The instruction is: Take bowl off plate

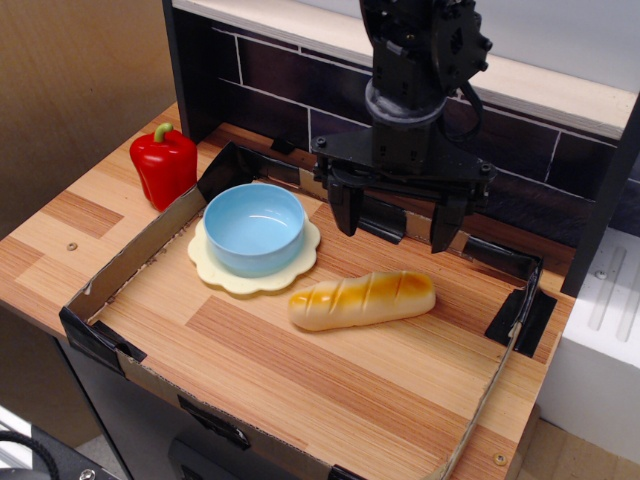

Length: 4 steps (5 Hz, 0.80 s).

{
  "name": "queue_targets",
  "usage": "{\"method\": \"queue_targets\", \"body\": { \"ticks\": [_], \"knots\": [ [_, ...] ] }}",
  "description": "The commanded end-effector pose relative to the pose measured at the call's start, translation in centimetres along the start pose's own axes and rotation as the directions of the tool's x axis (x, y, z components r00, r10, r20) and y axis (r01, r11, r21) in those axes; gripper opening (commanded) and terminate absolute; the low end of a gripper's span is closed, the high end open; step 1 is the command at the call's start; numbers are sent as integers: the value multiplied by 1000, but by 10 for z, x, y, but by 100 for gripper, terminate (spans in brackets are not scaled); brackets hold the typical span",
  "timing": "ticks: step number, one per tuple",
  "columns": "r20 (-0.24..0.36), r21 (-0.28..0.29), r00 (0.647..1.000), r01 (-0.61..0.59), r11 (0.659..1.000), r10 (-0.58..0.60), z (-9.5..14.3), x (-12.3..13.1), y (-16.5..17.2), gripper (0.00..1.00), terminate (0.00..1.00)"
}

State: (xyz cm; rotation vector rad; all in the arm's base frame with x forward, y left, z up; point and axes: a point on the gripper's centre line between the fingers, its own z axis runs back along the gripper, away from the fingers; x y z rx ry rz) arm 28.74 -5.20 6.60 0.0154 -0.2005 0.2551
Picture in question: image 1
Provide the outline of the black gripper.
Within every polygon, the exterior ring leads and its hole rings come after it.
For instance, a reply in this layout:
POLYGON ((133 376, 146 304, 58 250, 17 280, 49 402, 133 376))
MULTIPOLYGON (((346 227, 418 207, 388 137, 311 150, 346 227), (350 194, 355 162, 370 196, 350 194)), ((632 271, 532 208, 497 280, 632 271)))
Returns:
POLYGON ((469 212, 486 209, 495 168, 448 140, 436 126, 396 130, 371 128, 317 136, 315 175, 327 189, 338 229, 358 229, 364 193, 436 203, 430 229, 431 252, 446 251, 469 212))

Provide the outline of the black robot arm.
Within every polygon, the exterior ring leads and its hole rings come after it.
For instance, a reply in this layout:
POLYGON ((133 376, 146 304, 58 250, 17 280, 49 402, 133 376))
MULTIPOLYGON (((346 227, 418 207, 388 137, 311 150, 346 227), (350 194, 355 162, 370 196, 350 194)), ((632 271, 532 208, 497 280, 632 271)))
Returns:
POLYGON ((483 117, 470 79, 487 69, 492 43, 472 1, 363 1, 360 8, 373 47, 365 88, 372 125, 314 138, 314 178, 348 236, 368 190, 433 202, 431 249, 445 251, 464 218, 486 207, 496 176, 492 164, 460 147, 480 128, 453 134, 443 119, 456 92, 483 117))

